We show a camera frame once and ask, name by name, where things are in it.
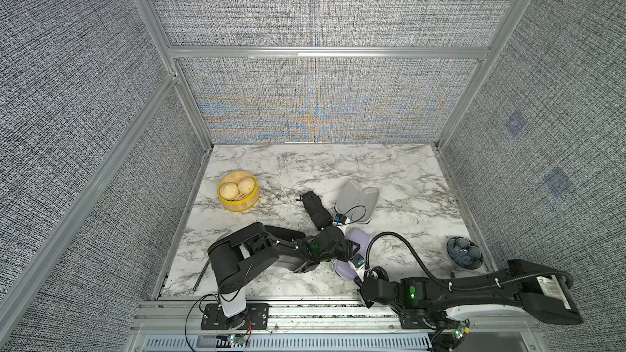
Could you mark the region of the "black umbrella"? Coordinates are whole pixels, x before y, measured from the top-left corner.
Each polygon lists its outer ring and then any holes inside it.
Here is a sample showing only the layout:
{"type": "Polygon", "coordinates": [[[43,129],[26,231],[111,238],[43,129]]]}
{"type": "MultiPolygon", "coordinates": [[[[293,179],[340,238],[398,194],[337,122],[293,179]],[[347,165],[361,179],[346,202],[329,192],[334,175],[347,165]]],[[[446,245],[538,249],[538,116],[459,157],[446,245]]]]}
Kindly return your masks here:
{"type": "Polygon", "coordinates": [[[322,231],[333,224],[334,218],[331,213],[324,207],[321,198],[313,191],[303,193],[299,200],[303,203],[304,209],[318,231],[322,231]]]}

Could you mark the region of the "grey zippered case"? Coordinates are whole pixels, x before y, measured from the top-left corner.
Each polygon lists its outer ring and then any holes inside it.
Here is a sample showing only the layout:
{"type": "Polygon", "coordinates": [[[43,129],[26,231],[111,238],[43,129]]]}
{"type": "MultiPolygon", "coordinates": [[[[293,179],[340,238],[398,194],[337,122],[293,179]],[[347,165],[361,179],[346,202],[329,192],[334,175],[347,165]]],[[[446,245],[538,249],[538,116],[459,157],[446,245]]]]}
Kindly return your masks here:
{"type": "Polygon", "coordinates": [[[290,230],[283,227],[265,226],[267,232],[279,241],[296,241],[306,238],[306,234],[301,231],[290,230]]]}

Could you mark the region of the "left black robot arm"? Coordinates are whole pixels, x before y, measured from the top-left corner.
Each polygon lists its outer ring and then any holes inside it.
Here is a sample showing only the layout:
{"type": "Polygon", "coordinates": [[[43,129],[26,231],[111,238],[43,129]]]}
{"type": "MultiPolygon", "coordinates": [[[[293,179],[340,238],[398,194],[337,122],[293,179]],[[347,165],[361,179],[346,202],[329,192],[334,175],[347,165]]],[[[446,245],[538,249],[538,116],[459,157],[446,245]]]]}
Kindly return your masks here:
{"type": "Polygon", "coordinates": [[[360,247],[336,226],[308,236],[301,231],[252,223],[215,241],[207,254],[219,305],[224,316],[231,319],[246,312],[244,287],[269,267],[308,273],[324,262],[348,262],[360,247]]]}

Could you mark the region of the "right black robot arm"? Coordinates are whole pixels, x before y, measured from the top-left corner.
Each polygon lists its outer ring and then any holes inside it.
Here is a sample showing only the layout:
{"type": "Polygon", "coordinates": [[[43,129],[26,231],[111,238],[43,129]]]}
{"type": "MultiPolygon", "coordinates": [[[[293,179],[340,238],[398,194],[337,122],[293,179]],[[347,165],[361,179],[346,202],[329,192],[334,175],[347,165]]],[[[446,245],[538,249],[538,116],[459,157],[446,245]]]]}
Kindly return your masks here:
{"type": "Polygon", "coordinates": [[[360,284],[360,296],[367,307],[377,303],[391,308],[405,328],[451,329],[465,320],[449,309],[485,305],[517,307],[544,324],[583,324],[572,285],[565,271],[510,260],[506,269],[459,279],[409,277],[397,282],[372,271],[360,284]]]}

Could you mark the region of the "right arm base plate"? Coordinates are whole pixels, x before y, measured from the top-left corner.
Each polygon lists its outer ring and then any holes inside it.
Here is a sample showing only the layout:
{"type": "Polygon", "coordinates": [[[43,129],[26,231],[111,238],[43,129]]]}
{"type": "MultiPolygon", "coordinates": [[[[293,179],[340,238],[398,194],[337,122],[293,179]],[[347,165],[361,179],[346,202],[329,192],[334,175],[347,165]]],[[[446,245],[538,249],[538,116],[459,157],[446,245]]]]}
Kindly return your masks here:
{"type": "Polygon", "coordinates": [[[428,311],[424,308],[407,309],[403,306],[393,306],[391,309],[399,317],[402,329],[436,329],[432,322],[429,321],[428,311]]]}

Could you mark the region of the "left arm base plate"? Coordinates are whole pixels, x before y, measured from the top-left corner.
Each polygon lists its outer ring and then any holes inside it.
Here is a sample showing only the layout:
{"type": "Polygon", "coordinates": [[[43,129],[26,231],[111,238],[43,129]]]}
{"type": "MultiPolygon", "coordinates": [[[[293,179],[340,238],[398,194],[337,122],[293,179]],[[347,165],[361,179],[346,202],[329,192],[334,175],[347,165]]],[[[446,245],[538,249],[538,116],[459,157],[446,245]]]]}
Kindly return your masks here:
{"type": "Polygon", "coordinates": [[[265,303],[249,304],[245,310],[227,318],[218,304],[203,307],[201,330],[203,331],[245,331],[266,330],[270,306],[265,303]]]}

